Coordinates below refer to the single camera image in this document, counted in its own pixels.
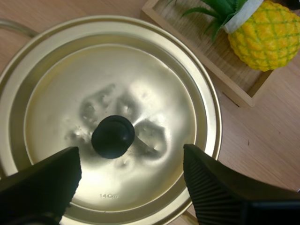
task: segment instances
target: wooden surface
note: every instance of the wooden surface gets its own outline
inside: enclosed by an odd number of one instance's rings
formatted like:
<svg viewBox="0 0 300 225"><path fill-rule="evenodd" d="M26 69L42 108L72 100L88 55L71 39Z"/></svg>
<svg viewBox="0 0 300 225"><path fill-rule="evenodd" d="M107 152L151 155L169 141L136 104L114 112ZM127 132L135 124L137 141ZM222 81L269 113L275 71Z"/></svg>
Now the wooden surface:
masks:
<svg viewBox="0 0 300 225"><path fill-rule="evenodd" d="M1 0L0 17L36 31L85 15L138 17L146 0ZM0 70L28 38L0 30ZM279 71L254 108L238 108L219 94L223 142L219 160L283 188L300 188L300 55ZM181 218L172 225L184 225Z"/></svg>

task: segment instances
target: metal lid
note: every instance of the metal lid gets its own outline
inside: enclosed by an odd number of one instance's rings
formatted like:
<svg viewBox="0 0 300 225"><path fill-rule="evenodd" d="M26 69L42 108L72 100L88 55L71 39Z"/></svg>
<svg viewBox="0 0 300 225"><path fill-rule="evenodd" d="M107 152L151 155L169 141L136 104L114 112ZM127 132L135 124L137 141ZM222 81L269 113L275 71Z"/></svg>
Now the metal lid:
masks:
<svg viewBox="0 0 300 225"><path fill-rule="evenodd" d="M64 225L167 224L191 204L183 144L218 157L220 110L207 73L146 22L93 16L45 31L13 58L0 91L6 175L80 149L82 179ZM118 159L100 157L90 142L109 115L127 118L138 137Z"/></svg>

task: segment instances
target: pineapple leaf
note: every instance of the pineapple leaf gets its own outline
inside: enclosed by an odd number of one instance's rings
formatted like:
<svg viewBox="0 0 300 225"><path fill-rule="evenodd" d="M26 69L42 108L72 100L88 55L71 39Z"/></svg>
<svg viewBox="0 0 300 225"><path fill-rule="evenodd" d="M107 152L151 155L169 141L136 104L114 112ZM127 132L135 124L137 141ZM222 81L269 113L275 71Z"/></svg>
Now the pineapple leaf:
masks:
<svg viewBox="0 0 300 225"><path fill-rule="evenodd" d="M236 8L236 2L237 2L237 0L227 0L227 2L229 3L229 5L232 7L232 8Z"/></svg>
<svg viewBox="0 0 300 225"><path fill-rule="evenodd" d="M203 14L206 14L206 15L213 16L217 19L220 19L220 15L218 13L216 13L214 11L210 11L207 8L204 8L204 7L191 8L191 9L187 10L184 14L182 14L182 16L188 15L190 13L203 13Z"/></svg>
<svg viewBox="0 0 300 225"><path fill-rule="evenodd" d="M202 0L206 5L210 6L221 19L224 21L229 14L234 13L236 10L232 7L227 0Z"/></svg>
<svg viewBox="0 0 300 225"><path fill-rule="evenodd" d="M218 21L216 19L214 19L205 29L205 31L203 32L203 34L206 34L213 26L215 26L215 23L217 23Z"/></svg>
<svg viewBox="0 0 300 225"><path fill-rule="evenodd" d="M242 6L246 3L247 0L237 0L235 10L236 12L239 12Z"/></svg>
<svg viewBox="0 0 300 225"><path fill-rule="evenodd" d="M212 23L214 23L214 24L211 26L211 28L212 28L211 41L214 42L216 40L217 34L219 33L223 24L218 20L215 20Z"/></svg>

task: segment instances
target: wooden tray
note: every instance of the wooden tray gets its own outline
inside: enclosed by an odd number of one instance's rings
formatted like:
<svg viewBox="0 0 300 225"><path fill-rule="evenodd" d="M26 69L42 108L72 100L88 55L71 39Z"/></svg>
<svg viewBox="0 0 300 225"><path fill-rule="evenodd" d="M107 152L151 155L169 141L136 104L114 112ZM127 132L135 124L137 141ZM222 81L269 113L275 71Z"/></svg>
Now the wooden tray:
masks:
<svg viewBox="0 0 300 225"><path fill-rule="evenodd" d="M194 13L181 15L189 8L200 6L199 0L149 0L140 17L173 34L188 46L206 67L214 84L238 106L254 106L268 85L280 74L278 70L253 70L233 52L227 34L221 31L215 43L203 30L211 18Z"/></svg>

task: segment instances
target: lid knob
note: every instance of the lid knob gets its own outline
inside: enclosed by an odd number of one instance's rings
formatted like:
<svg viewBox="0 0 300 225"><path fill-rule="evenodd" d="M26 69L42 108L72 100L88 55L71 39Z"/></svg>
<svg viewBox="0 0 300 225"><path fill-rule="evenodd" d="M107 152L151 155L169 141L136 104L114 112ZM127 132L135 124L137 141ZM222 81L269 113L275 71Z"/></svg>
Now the lid knob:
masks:
<svg viewBox="0 0 300 225"><path fill-rule="evenodd" d="M131 122L122 116L109 116L102 120L93 132L91 143L95 151L104 158L122 156L135 138Z"/></svg>

